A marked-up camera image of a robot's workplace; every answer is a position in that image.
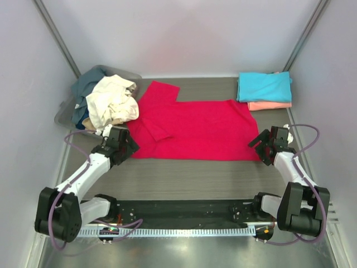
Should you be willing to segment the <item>red pink t shirt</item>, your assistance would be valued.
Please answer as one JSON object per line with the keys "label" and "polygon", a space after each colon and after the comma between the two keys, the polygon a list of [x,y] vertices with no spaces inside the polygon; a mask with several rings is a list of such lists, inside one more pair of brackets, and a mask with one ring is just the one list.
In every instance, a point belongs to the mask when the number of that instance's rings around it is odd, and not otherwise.
{"label": "red pink t shirt", "polygon": [[247,104],[233,99],[177,101],[180,88],[153,81],[129,121],[136,159],[257,161],[248,144],[258,136]]}

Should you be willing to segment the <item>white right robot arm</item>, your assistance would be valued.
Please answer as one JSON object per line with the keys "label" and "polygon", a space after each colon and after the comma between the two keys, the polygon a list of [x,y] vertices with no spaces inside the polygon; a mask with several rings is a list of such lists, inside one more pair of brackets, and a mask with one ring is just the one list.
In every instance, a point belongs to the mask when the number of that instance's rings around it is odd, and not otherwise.
{"label": "white right robot arm", "polygon": [[290,125],[273,126],[249,143],[260,160],[274,166],[286,183],[282,197],[258,193],[251,213],[258,221],[271,216],[281,231],[293,233],[297,240],[314,243],[326,231],[330,192],[309,177],[299,161],[304,149],[296,151],[290,147],[289,135]]}

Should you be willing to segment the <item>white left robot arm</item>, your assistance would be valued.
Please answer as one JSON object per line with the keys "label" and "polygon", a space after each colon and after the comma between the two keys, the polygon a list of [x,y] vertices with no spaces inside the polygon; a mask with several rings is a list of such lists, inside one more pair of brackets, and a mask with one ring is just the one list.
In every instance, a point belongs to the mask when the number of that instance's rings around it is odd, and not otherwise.
{"label": "white left robot arm", "polygon": [[35,231],[48,235],[52,242],[72,242],[82,226],[103,220],[113,223],[118,215],[117,199],[97,194],[89,201],[83,198],[105,173],[129,159],[139,146],[129,129],[109,126],[102,133],[102,141],[89,154],[85,162],[68,179],[54,188],[41,190],[35,216]]}

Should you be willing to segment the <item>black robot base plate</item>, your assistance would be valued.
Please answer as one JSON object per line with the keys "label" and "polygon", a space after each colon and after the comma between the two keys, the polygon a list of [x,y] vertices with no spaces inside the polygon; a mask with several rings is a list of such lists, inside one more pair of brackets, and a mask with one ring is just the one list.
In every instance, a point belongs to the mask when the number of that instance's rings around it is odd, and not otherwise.
{"label": "black robot base plate", "polygon": [[121,224],[142,219],[146,229],[230,229],[273,221],[255,199],[123,200],[109,219]]}

